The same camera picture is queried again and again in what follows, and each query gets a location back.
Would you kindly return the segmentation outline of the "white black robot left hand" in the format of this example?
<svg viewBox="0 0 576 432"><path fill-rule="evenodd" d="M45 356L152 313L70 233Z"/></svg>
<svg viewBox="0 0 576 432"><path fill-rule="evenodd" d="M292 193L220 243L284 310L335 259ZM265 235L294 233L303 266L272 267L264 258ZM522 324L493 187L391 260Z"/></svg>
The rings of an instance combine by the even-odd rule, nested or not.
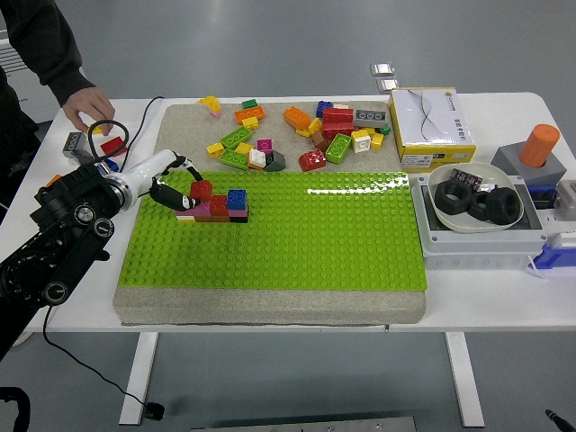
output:
<svg viewBox="0 0 576 432"><path fill-rule="evenodd" d="M184 212L197 207L202 203L200 199L189 198L160 182L161 176L165 176L171 168L178 167L184 167L194 180L203 180L190 159L175 153L173 150L161 150L119 177L118 182L122 183L123 195L121 209L123 211L128 210L145 194L148 194L156 203L175 211Z"/></svg>

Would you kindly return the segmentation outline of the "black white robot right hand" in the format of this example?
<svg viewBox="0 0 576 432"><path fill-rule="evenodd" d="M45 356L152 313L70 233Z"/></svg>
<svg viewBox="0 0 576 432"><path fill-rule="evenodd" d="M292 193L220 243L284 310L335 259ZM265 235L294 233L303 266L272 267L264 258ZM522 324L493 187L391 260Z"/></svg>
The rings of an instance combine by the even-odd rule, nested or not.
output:
<svg viewBox="0 0 576 432"><path fill-rule="evenodd" d="M550 409L544 411L545 415L561 430L561 431L573 431L574 427L564 418L561 418L558 414Z"/></svg>

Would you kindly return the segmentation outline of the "person's left hand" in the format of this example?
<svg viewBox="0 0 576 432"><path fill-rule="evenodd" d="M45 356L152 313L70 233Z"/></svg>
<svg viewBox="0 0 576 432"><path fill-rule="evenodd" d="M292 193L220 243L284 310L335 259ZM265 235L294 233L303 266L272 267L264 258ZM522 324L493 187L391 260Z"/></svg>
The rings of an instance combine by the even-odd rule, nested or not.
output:
<svg viewBox="0 0 576 432"><path fill-rule="evenodd" d="M98 87L88 87L73 93L62 105L66 117L73 126L82 132L87 132L89 126L82 120L81 113L94 122L113 120L115 109L103 90Z"/></svg>

